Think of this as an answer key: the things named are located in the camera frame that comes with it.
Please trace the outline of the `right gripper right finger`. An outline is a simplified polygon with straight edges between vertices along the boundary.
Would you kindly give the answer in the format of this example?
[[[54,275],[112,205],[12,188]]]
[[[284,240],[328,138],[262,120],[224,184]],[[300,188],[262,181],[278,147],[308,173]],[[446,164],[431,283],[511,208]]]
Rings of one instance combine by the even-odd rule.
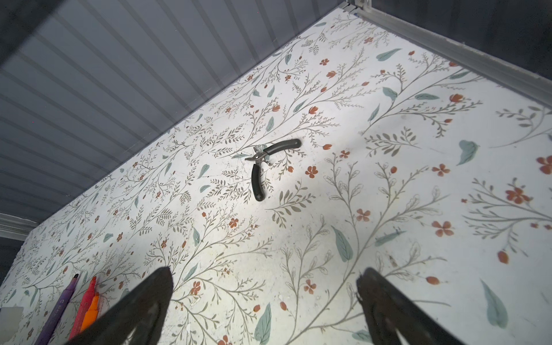
[[[356,280],[357,298],[374,344],[461,344],[374,268]]]

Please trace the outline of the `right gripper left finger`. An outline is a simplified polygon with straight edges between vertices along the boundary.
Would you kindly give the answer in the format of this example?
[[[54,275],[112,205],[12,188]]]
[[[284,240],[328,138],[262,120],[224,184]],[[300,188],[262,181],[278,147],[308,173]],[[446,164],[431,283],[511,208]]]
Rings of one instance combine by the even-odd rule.
[[[172,279],[169,267],[158,268],[68,343],[157,344],[173,294]]]

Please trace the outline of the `orange marker pen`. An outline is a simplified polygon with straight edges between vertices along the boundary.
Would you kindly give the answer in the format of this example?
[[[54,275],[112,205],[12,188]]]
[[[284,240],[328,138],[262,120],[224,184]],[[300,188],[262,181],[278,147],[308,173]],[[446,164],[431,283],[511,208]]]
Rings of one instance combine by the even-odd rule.
[[[99,314],[99,293],[95,293],[89,309],[87,310],[83,323],[80,328],[80,332],[85,331],[89,326],[91,326],[97,319]]]

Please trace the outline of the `pink marker pen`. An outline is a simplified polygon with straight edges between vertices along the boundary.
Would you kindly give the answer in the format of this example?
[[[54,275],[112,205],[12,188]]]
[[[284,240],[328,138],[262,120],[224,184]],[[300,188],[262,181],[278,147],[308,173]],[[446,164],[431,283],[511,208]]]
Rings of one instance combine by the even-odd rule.
[[[70,332],[70,336],[69,336],[70,340],[80,333],[86,313],[92,304],[93,297],[95,296],[95,294],[96,294],[96,276],[93,276],[89,283],[89,287],[87,288],[86,292],[84,293],[81,299],[79,310]]]

